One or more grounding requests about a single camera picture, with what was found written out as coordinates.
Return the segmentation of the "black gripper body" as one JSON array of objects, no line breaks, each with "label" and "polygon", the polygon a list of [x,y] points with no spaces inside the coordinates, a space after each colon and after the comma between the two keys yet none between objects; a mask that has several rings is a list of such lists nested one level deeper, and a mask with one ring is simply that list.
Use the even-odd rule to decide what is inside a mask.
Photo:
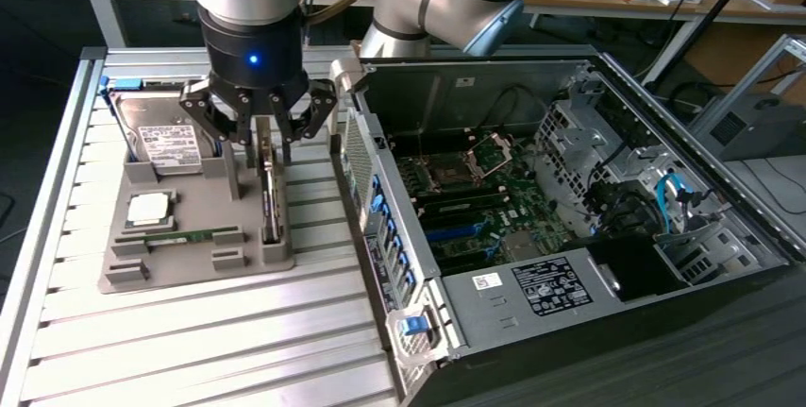
[{"label": "black gripper body", "polygon": [[236,25],[198,10],[212,72],[239,88],[301,96],[308,90],[303,69],[303,13],[296,8],[267,25]]}]

